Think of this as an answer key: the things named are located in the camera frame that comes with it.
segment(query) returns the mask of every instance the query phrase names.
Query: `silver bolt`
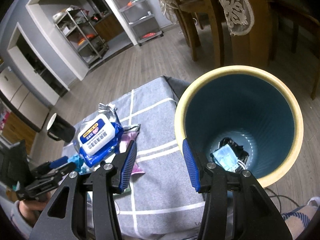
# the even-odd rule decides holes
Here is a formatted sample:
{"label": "silver bolt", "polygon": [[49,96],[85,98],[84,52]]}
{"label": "silver bolt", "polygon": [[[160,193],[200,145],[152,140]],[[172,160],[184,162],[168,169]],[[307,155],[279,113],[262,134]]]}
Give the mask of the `silver bolt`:
{"label": "silver bolt", "polygon": [[243,171],[242,171],[242,175],[245,176],[245,177],[250,177],[251,172],[248,171],[248,170],[243,170]]}
{"label": "silver bolt", "polygon": [[207,167],[209,169],[214,169],[215,167],[217,167],[217,165],[215,163],[207,163]]}
{"label": "silver bolt", "polygon": [[112,164],[111,163],[106,163],[105,165],[103,165],[103,168],[105,169],[105,170],[111,170],[112,169]]}
{"label": "silver bolt", "polygon": [[69,173],[69,177],[72,179],[75,178],[77,175],[78,175],[78,173],[76,171],[72,171]]}

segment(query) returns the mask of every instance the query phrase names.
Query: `blue trash can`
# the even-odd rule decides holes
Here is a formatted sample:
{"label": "blue trash can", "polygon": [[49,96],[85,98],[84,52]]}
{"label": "blue trash can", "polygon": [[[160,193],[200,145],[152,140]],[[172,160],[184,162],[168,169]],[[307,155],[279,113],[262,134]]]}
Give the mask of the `blue trash can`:
{"label": "blue trash can", "polygon": [[247,169],[262,187],[287,173],[303,139],[292,92],[275,76],[249,66],[222,67],[195,80],[178,103],[174,125],[180,151],[188,138],[208,161],[224,137],[243,145]]}

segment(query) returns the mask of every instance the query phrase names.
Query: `black mug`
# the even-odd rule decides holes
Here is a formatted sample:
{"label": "black mug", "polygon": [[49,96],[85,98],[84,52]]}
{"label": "black mug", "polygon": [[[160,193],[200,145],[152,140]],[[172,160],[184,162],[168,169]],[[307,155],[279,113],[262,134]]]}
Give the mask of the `black mug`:
{"label": "black mug", "polygon": [[55,140],[71,142],[75,136],[76,128],[56,113],[51,117],[47,126],[47,135]]}

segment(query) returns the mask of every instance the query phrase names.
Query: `face mask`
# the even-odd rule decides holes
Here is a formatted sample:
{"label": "face mask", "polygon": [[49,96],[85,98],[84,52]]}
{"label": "face mask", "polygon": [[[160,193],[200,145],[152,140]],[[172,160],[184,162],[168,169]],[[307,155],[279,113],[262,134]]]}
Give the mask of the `face mask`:
{"label": "face mask", "polygon": [[239,166],[238,158],[228,144],[211,153],[211,155],[213,155],[214,162],[226,171],[234,171]]}

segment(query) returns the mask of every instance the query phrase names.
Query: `wooden floor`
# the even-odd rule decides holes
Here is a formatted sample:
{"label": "wooden floor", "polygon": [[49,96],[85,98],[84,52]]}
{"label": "wooden floor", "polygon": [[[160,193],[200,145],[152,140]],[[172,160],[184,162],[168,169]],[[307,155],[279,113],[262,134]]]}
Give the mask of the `wooden floor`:
{"label": "wooden floor", "polygon": [[[98,103],[108,103],[124,93],[161,75],[194,81],[215,68],[210,27],[198,29],[202,46],[198,49],[197,62],[191,59],[180,28],[164,33],[164,37],[151,40],[142,47],[134,46],[114,57],[97,70],[77,82],[63,98],[59,99],[52,113],[57,112],[71,124],[76,124],[97,109]],[[231,43],[228,30],[225,34],[225,65],[232,65]],[[265,70],[281,79],[297,98],[304,118],[304,139],[301,152],[293,167],[277,183],[270,186],[281,195],[287,195],[298,204],[320,195],[320,91],[312,101],[313,76],[318,60],[303,43],[296,54],[290,52],[290,36],[279,32],[276,60]],[[61,157],[62,142],[49,139],[41,132],[36,140],[32,158],[38,162]],[[282,201],[282,212],[295,208],[289,200]]]}

